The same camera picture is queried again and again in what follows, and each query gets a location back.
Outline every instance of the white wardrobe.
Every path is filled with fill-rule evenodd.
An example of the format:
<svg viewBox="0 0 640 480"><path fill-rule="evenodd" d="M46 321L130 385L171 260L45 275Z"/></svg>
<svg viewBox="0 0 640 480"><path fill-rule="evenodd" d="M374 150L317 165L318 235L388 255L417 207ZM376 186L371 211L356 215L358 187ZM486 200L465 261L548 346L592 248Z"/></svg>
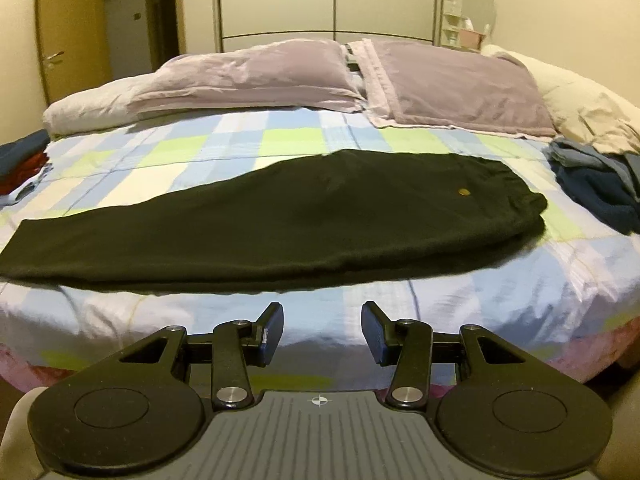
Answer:
<svg viewBox="0 0 640 480"><path fill-rule="evenodd" d="M224 52L289 38L439 39L442 0L217 0Z"/></svg>

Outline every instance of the purple pillowcase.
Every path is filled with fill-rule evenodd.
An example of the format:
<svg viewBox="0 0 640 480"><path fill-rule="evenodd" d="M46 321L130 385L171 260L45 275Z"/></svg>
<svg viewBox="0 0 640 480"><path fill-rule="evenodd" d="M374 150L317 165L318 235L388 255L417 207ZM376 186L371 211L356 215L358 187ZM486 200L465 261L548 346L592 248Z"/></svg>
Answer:
<svg viewBox="0 0 640 480"><path fill-rule="evenodd" d="M131 112L185 108L309 106L357 112L343 47L329 40L288 40L224 54L178 56L133 92Z"/></svg>
<svg viewBox="0 0 640 480"><path fill-rule="evenodd" d="M553 137L538 87L513 57L488 58L415 41L349 44L362 70L375 126L458 126Z"/></svg>

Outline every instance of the pillow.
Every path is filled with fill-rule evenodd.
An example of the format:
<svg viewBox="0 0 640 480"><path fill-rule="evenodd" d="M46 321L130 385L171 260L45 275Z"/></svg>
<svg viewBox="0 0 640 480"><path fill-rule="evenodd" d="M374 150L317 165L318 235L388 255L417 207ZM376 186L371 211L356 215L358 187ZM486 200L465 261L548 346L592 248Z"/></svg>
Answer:
<svg viewBox="0 0 640 480"><path fill-rule="evenodd" d="M143 74L117 79L56 101L42 115L42 122L49 131L51 140L79 132L115 128L149 118L150 114L137 114L127 110L127 103L136 85L151 76L152 74Z"/></svg>
<svg viewBox="0 0 640 480"><path fill-rule="evenodd" d="M484 56L512 56L536 80L556 130L567 139L589 144L601 153L640 154L640 108L601 84L497 45L482 47Z"/></svg>
<svg viewBox="0 0 640 480"><path fill-rule="evenodd" d="M224 54L178 56L137 87L131 113L177 108L309 106L362 110L343 47L288 40Z"/></svg>
<svg viewBox="0 0 640 480"><path fill-rule="evenodd" d="M458 126L555 136L535 81L516 59L491 59L399 40L350 43L375 126Z"/></svg>

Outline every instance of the black garment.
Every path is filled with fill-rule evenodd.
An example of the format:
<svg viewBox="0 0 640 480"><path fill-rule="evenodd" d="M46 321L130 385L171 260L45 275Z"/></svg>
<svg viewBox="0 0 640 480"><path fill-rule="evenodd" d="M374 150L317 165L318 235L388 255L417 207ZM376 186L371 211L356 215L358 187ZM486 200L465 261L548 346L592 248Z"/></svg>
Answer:
<svg viewBox="0 0 640 480"><path fill-rule="evenodd" d="M0 275L153 292L415 278L510 256L543 231L545 207L494 160L343 150L140 204L25 220Z"/></svg>
<svg viewBox="0 0 640 480"><path fill-rule="evenodd" d="M552 164L556 180L574 202L619 233L640 233L640 204L613 171Z"/></svg>

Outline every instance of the ribbed surface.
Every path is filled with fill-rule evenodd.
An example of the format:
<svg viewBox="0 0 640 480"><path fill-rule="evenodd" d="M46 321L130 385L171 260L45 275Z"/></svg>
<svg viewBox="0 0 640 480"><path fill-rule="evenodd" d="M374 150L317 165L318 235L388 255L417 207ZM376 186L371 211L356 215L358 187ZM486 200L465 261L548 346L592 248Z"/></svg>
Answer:
<svg viewBox="0 0 640 480"><path fill-rule="evenodd" d="M415 413L372 392L268 392L254 408L221 413L204 436L144 480L487 480L451 455ZM46 480L61 479L47 474ZM584 473L575 480L593 480Z"/></svg>

